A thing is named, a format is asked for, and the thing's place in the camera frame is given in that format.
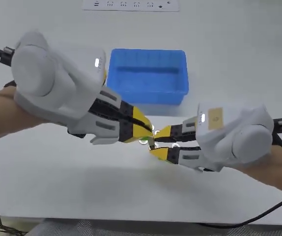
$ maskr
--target blue plastic bin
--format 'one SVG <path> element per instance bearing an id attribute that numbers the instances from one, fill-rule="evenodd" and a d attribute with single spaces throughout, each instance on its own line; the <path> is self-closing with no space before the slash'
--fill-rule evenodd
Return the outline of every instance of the blue plastic bin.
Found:
<path id="1" fill-rule="evenodd" d="M 114 49 L 107 87 L 129 103 L 179 105 L 189 90 L 186 55 L 180 50 Z"/>

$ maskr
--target led light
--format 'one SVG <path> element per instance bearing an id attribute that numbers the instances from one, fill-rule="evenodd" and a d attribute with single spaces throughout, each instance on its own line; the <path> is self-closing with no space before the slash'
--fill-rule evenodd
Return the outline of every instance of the led light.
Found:
<path id="1" fill-rule="evenodd" d="M 98 67 L 99 66 L 99 64 L 100 64 L 100 60 L 97 58 L 97 59 L 95 59 L 95 67 Z"/>
<path id="2" fill-rule="evenodd" d="M 139 143 L 140 143 L 141 145 L 147 145 L 147 140 L 139 140 Z"/>
<path id="3" fill-rule="evenodd" d="M 205 114 L 202 114 L 202 115 L 201 115 L 201 122 L 202 122 L 202 123 L 205 122 Z"/>
<path id="4" fill-rule="evenodd" d="M 178 143 L 173 143 L 173 144 L 171 145 L 171 147 L 172 147 L 172 148 L 174 148 L 174 147 L 180 148 L 180 145 L 179 145 Z"/>

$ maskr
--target yellow sticker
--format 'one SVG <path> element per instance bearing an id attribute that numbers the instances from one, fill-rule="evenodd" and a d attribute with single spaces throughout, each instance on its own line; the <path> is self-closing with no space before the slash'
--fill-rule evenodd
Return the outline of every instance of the yellow sticker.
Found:
<path id="1" fill-rule="evenodd" d="M 208 111 L 209 116 L 209 130 L 222 129 L 224 126 L 223 121 L 223 108 L 213 108 Z"/>

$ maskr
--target white plastic casing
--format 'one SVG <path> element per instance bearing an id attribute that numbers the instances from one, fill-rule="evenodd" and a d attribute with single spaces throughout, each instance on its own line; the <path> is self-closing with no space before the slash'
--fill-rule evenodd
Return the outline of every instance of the white plastic casing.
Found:
<path id="1" fill-rule="evenodd" d="M 51 47 L 41 33 L 31 31 L 17 44 L 11 69 L 17 92 L 35 107 L 79 119 L 101 90 L 105 63 L 101 49 Z"/>
<path id="2" fill-rule="evenodd" d="M 273 119 L 264 105 L 200 103 L 196 139 L 205 163 L 249 165 L 270 153 Z"/>

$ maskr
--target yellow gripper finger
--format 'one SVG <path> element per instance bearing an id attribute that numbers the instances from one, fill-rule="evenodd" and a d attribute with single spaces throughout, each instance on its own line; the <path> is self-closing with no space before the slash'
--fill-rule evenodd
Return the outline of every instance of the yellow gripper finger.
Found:
<path id="1" fill-rule="evenodd" d="M 153 150 L 150 150 L 150 153 L 162 161 L 167 160 L 169 148 L 168 147 L 159 147 Z"/>
<path id="2" fill-rule="evenodd" d="M 146 126 L 152 129 L 152 124 L 148 118 L 139 110 L 138 107 L 133 107 L 133 118 L 142 121 Z"/>
<path id="3" fill-rule="evenodd" d="M 164 129 L 161 129 L 156 135 L 154 135 L 154 140 L 159 138 L 165 138 L 170 136 L 171 126 L 168 125 Z"/>

